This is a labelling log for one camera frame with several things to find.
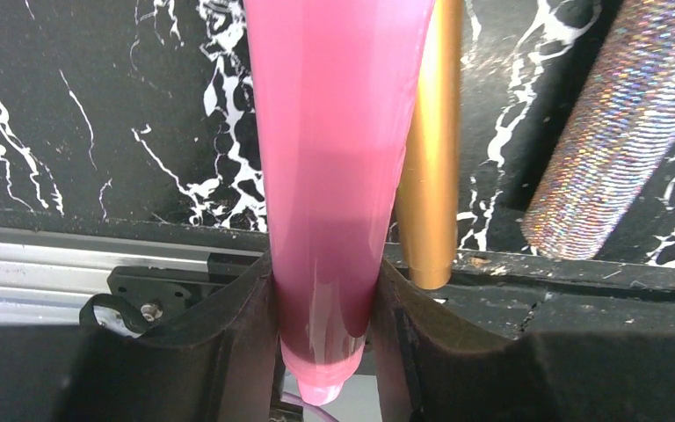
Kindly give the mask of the pink microphone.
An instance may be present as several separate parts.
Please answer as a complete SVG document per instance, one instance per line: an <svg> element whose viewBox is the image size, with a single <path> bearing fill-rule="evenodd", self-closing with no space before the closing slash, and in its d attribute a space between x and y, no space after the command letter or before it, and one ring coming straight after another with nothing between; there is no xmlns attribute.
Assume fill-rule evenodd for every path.
<svg viewBox="0 0 675 422"><path fill-rule="evenodd" d="M282 356L323 405L361 361L433 4L243 7Z"/></svg>

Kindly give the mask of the glitter rhinestone microphone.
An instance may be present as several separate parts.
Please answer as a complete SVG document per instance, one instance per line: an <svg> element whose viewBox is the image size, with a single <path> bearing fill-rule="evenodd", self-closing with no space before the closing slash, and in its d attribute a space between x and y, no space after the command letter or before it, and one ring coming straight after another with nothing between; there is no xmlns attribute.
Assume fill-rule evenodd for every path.
<svg viewBox="0 0 675 422"><path fill-rule="evenodd" d="M626 1L521 223L542 256L593 258L675 142L675 1Z"/></svg>

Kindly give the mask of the gold microphone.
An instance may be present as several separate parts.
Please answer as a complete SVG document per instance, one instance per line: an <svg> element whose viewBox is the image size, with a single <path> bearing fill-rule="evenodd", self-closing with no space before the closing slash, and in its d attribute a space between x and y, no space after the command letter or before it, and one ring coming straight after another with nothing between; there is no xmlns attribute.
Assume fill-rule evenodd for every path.
<svg viewBox="0 0 675 422"><path fill-rule="evenodd" d="M410 280L427 290L447 284L458 246L462 13L461 1L435 4L396 192Z"/></svg>

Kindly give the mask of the black front mounting bar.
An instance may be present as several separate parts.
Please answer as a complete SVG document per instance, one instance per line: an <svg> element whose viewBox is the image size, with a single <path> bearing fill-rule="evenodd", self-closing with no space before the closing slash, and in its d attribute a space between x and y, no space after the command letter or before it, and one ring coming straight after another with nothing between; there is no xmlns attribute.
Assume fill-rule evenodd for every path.
<svg viewBox="0 0 675 422"><path fill-rule="evenodd" d="M70 309L107 291L117 266L238 274L266 236L167 222L101 222L0 211L0 301L24 303L33 321L69 321ZM530 331L675 332L675 268L605 261L558 261L460 251L435 294L468 320L514 338Z"/></svg>

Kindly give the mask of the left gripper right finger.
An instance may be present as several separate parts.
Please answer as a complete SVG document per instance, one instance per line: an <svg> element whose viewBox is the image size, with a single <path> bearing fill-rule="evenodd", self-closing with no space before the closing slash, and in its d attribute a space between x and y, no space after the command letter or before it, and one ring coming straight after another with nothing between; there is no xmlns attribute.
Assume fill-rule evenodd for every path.
<svg viewBox="0 0 675 422"><path fill-rule="evenodd" d="M510 340L381 263L370 323L385 421L675 421L675 333Z"/></svg>

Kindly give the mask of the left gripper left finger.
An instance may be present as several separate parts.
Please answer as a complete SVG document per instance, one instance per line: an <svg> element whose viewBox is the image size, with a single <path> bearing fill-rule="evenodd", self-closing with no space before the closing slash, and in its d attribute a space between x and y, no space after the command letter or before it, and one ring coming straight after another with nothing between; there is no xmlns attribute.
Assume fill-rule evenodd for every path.
<svg viewBox="0 0 675 422"><path fill-rule="evenodd" d="M139 338L0 326L0 421L266 421L278 312L269 255Z"/></svg>

